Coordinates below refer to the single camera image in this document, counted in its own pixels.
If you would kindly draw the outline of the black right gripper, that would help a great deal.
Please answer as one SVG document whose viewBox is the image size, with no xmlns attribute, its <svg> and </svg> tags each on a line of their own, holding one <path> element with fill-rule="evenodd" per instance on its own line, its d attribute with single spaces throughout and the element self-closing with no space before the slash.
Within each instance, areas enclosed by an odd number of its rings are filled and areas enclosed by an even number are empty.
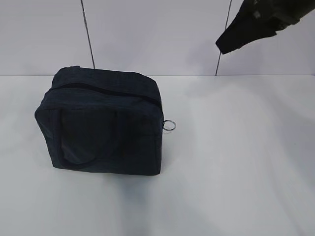
<svg viewBox="0 0 315 236">
<path fill-rule="evenodd" d="M 314 10 L 313 0 L 245 0 L 234 20 L 217 39 L 224 55 L 259 39 L 273 37 L 276 31 L 295 25 Z"/>
</svg>

